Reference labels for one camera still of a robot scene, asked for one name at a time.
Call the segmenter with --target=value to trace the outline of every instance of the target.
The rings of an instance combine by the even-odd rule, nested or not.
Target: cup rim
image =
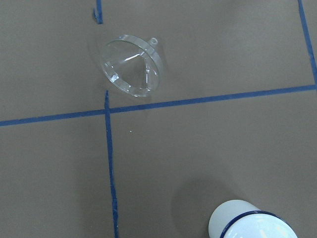
[[[286,223],[290,228],[291,226],[285,221],[283,220],[282,218],[280,218],[279,216],[275,215],[274,213],[271,213],[271,212],[266,212],[266,211],[261,211],[261,210],[258,210],[258,211],[249,211],[249,212],[245,212],[245,213],[242,213],[238,216],[236,216],[235,218],[233,218],[226,226],[225,228],[223,229],[221,235],[220,235],[220,238],[224,238],[224,236],[226,235],[227,231],[229,230],[229,228],[235,223],[237,222],[238,220],[240,220],[241,218],[244,218],[246,216],[249,216],[249,215],[253,215],[253,214],[266,214],[266,215],[271,215],[271,216],[274,216],[278,219],[280,219],[281,221],[283,221],[284,223]]]

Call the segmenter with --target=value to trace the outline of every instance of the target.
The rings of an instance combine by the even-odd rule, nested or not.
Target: gray floor
[[[313,47],[317,4],[303,2]],[[0,121],[314,85],[296,0],[0,3]],[[166,76],[146,99],[99,67],[122,34],[155,36]],[[240,198],[317,229],[315,90],[111,114],[120,237],[207,238]],[[113,237],[103,115],[0,127],[0,236]]]

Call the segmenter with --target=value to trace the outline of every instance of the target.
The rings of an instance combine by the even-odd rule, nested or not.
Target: white cup
[[[210,238],[297,238],[277,215],[242,200],[218,206],[209,220]]]

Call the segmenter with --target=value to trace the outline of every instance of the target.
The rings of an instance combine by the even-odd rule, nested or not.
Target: blue tape line
[[[305,18],[302,0],[298,0],[298,6],[299,6],[299,16],[301,18],[303,32],[304,32],[305,41],[306,41],[306,47],[307,47],[307,51],[308,51],[309,58],[311,61],[311,67],[312,67],[315,85],[316,85],[316,89],[317,89],[317,66],[316,66],[316,61],[315,61],[315,57],[314,57],[314,51],[313,51],[311,38],[309,36],[309,31],[308,31],[306,18]]]
[[[233,100],[233,99],[241,99],[241,98],[252,98],[252,97],[260,97],[260,96],[269,96],[274,94],[295,93],[295,92],[310,91],[315,89],[316,89],[315,85],[307,85],[307,86],[299,86],[299,87],[292,87],[292,88],[272,89],[267,91],[227,94],[222,96],[185,99],[185,100],[179,100],[179,101],[152,103],[152,104],[144,104],[144,105],[137,105],[137,106],[121,107],[121,108],[110,108],[109,113],[111,114],[122,113],[122,112],[146,110],[146,109],[153,109],[153,108],[173,107],[178,105],[189,105],[189,104],[196,104],[196,103],[216,102],[216,101]],[[66,113],[66,114],[58,114],[58,115],[35,117],[35,118],[4,120],[4,121],[0,121],[0,126],[28,124],[28,123],[34,123],[34,122],[50,121],[50,120],[90,117],[90,116],[98,116],[98,115],[104,115],[104,114],[105,114],[105,110],[101,109],[101,110],[94,110],[94,111]]]
[[[62,119],[70,119],[70,118],[90,117],[90,116],[97,116],[97,115],[103,115],[103,114],[105,114],[104,109],[94,110],[94,111],[86,111],[86,112],[78,112],[78,113],[66,113],[66,114],[58,114],[58,115],[51,115],[51,116],[35,117],[35,118],[4,120],[4,121],[0,121],[0,126],[28,124],[28,123],[41,122],[41,121],[50,121],[50,120],[62,120]]]
[[[111,197],[112,197],[113,229],[114,229],[114,237],[115,238],[119,238],[119,232],[118,232],[118,202],[117,202],[116,191],[115,191],[115,186],[114,186],[113,149],[112,149],[112,135],[111,135],[110,108],[109,108],[108,91],[106,91],[106,96],[105,96],[105,119],[106,119],[106,136],[107,136],[107,148],[108,148],[110,189],[111,189]]]
[[[308,85],[308,86],[280,88],[280,89],[272,89],[272,90],[256,91],[256,92],[248,92],[248,93],[227,94],[227,95],[212,96],[212,97],[205,97],[205,98],[194,98],[194,99],[185,99],[185,100],[163,102],[163,103],[152,103],[152,104],[143,104],[143,105],[137,105],[137,106],[121,107],[121,108],[111,108],[110,113],[122,113],[122,112],[138,111],[138,110],[147,110],[147,109],[153,109],[153,108],[165,108],[165,107],[173,107],[173,106],[188,105],[188,104],[216,102],[216,101],[233,100],[233,99],[241,99],[241,98],[252,98],[252,97],[268,96],[268,95],[275,95],[275,94],[302,92],[302,91],[309,91],[309,90],[315,90],[315,89],[316,89],[315,85]]]
[[[101,6],[101,0],[96,0],[96,5],[97,5],[97,14],[96,14],[96,10],[94,9],[94,17],[97,21],[98,24],[103,24],[104,20],[103,20],[103,8]]]

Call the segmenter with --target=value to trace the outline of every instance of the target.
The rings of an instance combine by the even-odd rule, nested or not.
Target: painter's tape
[[[268,95],[275,95],[275,94],[309,91],[309,90],[315,90],[315,89],[316,89],[315,85],[308,85],[308,86],[280,88],[280,89],[272,89],[272,90],[256,91],[256,92],[248,92],[248,93],[227,94],[227,95],[221,95],[221,96],[185,99],[185,100],[163,102],[163,103],[143,104],[143,105],[136,105],[136,106],[129,106],[129,107],[121,107],[121,108],[111,108],[110,113],[131,112],[131,111],[147,110],[147,109],[153,109],[153,108],[165,108],[165,107],[173,107],[173,106],[180,106],[180,105],[225,101],[225,100],[233,100],[233,99],[241,99],[241,98],[253,98],[253,97],[268,96]]]
[[[106,136],[107,136],[107,148],[108,148],[110,189],[111,189],[111,197],[112,197],[112,216],[113,216],[114,238],[119,238],[118,202],[117,202],[117,197],[116,197],[116,191],[115,191],[115,185],[114,185],[114,174],[113,174],[113,148],[112,148],[112,134],[111,134],[108,91],[106,91],[106,96],[105,96],[105,119],[106,119]]]
[[[308,31],[306,18],[305,18],[305,12],[304,12],[302,0],[298,0],[298,6],[299,6],[299,16],[301,18],[303,32],[304,32],[305,41],[306,41],[306,47],[307,47],[307,51],[308,51],[309,58],[311,61],[311,67],[312,67],[315,85],[316,85],[316,89],[317,89],[317,66],[316,66],[316,61],[315,61],[315,57],[314,57],[314,51],[313,51],[311,38],[309,36],[309,31]]]
[[[78,112],[78,113],[65,113],[65,114],[43,116],[43,117],[4,120],[4,121],[0,121],[0,126],[28,124],[28,123],[34,123],[34,122],[50,121],[50,120],[62,120],[62,119],[70,119],[70,118],[90,117],[90,116],[97,116],[97,115],[103,115],[103,114],[105,114],[105,110],[101,109],[101,110],[94,110],[94,111],[86,111],[86,112]]]
[[[97,21],[98,24],[103,24],[103,8],[101,6],[101,0],[96,0],[96,5],[97,5],[97,11],[94,9],[94,17]]]

